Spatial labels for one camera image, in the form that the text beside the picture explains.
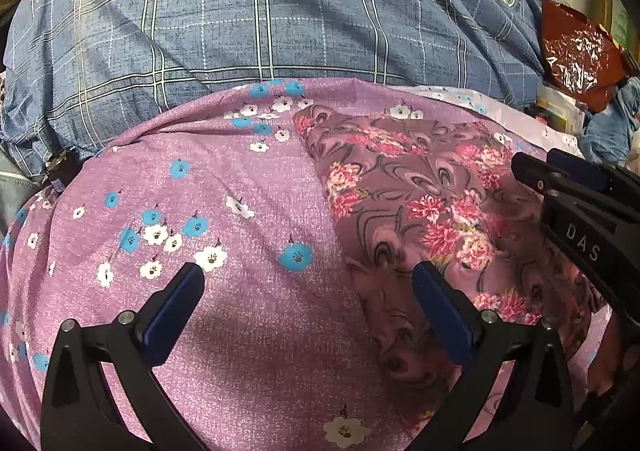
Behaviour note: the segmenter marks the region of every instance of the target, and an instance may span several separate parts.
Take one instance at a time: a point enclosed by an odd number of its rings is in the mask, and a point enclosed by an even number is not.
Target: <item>metal screw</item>
[[[131,310],[124,310],[124,312],[121,312],[118,316],[118,323],[128,325],[135,317],[136,315]]]
[[[60,325],[60,328],[63,332],[71,332],[71,330],[74,329],[74,326],[76,326],[76,322],[73,319],[67,319],[62,323],[62,325]]]
[[[546,317],[542,318],[542,321],[540,321],[540,323],[545,327],[546,330],[553,330],[553,326],[551,325],[551,321],[549,319],[547,319]]]
[[[482,321],[489,323],[490,325],[498,320],[498,314],[493,310],[482,310],[482,312],[480,312],[480,317],[482,318]]]

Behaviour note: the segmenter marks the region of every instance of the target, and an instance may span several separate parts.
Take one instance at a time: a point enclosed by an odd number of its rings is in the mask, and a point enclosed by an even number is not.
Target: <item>plaid blanket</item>
[[[20,170],[79,161],[194,98],[278,78],[471,88],[522,109],[540,0],[22,0],[0,135]]]

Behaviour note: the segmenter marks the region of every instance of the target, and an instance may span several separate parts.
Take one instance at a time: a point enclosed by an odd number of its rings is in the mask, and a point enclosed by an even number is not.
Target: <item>dark pink floral fabric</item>
[[[567,356],[575,354],[598,298],[543,238],[539,196],[514,179],[513,155],[482,123],[348,116],[321,106],[294,122],[325,187],[380,363],[430,399],[425,413],[448,391],[454,367],[412,293],[421,261],[506,321],[553,319]]]

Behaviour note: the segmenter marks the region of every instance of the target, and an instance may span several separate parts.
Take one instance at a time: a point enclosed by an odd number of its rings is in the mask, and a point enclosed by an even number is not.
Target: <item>blue plaid fabric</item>
[[[1,137],[28,176],[223,88],[355,77],[472,88],[522,108],[541,0],[22,0]]]

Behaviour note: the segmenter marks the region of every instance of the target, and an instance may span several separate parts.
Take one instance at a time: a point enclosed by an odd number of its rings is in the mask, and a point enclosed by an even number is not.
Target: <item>shiny red package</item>
[[[546,80],[587,104],[607,108],[626,78],[622,53],[609,34],[573,8],[542,0],[542,54]]]

